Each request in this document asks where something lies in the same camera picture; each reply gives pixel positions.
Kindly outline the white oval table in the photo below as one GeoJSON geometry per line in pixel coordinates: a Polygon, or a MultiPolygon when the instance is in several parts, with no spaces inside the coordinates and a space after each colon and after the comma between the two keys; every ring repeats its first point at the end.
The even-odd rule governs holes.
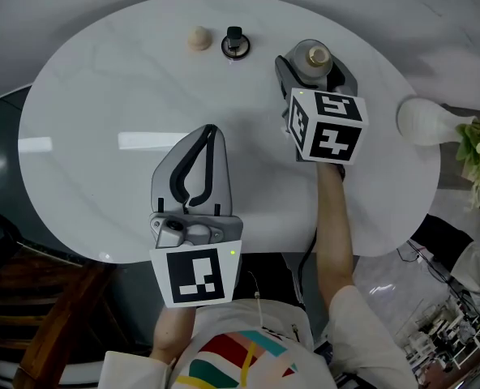
{"type": "Polygon", "coordinates": [[[437,147],[396,128],[414,94],[377,50],[341,25],[279,0],[149,0],[73,36],[33,83],[19,124],[28,196],[70,250],[107,263],[147,261],[152,173],[184,135],[215,124],[227,147],[242,251],[300,252],[315,230],[315,167],[295,159],[274,61],[299,41],[323,42],[354,74],[370,125],[344,182],[354,253],[377,257],[411,238],[437,190],[437,147]],[[202,26],[212,44],[193,51],[202,26]],[[227,28],[251,43],[221,51],[227,28]]]}

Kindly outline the person's black trousers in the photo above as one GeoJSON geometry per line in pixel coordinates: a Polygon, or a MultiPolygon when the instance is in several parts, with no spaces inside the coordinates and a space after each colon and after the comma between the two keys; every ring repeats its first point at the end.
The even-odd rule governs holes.
{"type": "Polygon", "coordinates": [[[242,254],[233,299],[279,301],[306,309],[292,270],[282,253],[242,254]]]}

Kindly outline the small beige knob ornament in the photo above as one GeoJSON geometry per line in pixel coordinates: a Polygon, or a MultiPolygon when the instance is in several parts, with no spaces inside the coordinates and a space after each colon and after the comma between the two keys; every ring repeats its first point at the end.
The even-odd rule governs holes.
{"type": "Polygon", "coordinates": [[[191,30],[187,44],[193,51],[204,51],[212,44],[212,34],[206,28],[197,26],[191,30]]]}

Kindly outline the person's left forearm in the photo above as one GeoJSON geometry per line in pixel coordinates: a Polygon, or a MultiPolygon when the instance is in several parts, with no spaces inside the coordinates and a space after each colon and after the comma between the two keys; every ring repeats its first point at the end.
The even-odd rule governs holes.
{"type": "Polygon", "coordinates": [[[164,307],[156,322],[150,358],[169,365],[180,358],[191,342],[195,307],[164,307]]]}

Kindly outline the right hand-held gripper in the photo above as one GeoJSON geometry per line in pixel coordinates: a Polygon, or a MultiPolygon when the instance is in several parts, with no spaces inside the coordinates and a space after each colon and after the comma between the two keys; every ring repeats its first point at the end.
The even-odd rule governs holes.
{"type": "Polygon", "coordinates": [[[358,82],[346,65],[332,58],[327,92],[304,83],[281,55],[275,58],[281,93],[289,101],[287,129],[303,160],[351,165],[358,154],[369,118],[358,82]]]}

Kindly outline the person's right forearm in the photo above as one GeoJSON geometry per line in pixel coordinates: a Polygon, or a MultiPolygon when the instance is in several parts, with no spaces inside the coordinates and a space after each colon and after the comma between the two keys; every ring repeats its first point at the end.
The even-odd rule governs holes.
{"type": "Polygon", "coordinates": [[[316,266],[319,290],[329,306],[339,290],[354,283],[354,254],[341,174],[327,163],[318,163],[316,170],[316,266]]]}

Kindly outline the dark wooden bench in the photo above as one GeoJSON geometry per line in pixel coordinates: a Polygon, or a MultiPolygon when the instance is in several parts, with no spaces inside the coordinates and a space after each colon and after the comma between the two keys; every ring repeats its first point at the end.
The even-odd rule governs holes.
{"type": "Polygon", "coordinates": [[[16,364],[11,389],[59,389],[68,365],[102,359],[94,311],[114,270],[22,256],[0,268],[0,365],[16,364]]]}

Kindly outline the white bottle with gold cap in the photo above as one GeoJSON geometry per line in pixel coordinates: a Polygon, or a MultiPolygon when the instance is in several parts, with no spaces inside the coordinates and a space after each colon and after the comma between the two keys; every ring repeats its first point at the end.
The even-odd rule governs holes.
{"type": "Polygon", "coordinates": [[[305,39],[298,42],[286,55],[303,83],[327,87],[328,74],[333,68],[333,56],[320,41],[305,39]]]}

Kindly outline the black round-base stand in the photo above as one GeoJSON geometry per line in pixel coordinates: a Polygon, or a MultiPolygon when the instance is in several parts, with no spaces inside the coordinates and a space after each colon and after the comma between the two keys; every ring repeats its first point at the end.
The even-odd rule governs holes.
{"type": "Polygon", "coordinates": [[[239,26],[230,26],[227,28],[225,37],[221,42],[221,51],[233,61],[241,60],[249,54],[251,43],[246,35],[243,34],[239,26]]]}

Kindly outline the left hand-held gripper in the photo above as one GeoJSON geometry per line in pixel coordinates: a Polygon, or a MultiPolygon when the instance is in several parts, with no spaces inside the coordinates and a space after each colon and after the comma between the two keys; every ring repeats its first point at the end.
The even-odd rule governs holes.
{"type": "Polygon", "coordinates": [[[201,126],[171,148],[152,175],[151,205],[150,259],[166,307],[232,301],[243,223],[232,216],[225,138],[217,126],[201,126]],[[185,180],[200,155],[204,187],[194,195],[185,180]]]}

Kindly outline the white printed t-shirt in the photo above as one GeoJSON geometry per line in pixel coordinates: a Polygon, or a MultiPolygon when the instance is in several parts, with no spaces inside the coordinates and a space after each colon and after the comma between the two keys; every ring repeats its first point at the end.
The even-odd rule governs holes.
{"type": "Polygon", "coordinates": [[[328,316],[331,361],[314,352],[297,306],[255,299],[205,306],[177,360],[108,352],[98,389],[418,389],[405,354],[354,286],[337,292],[328,316]]]}

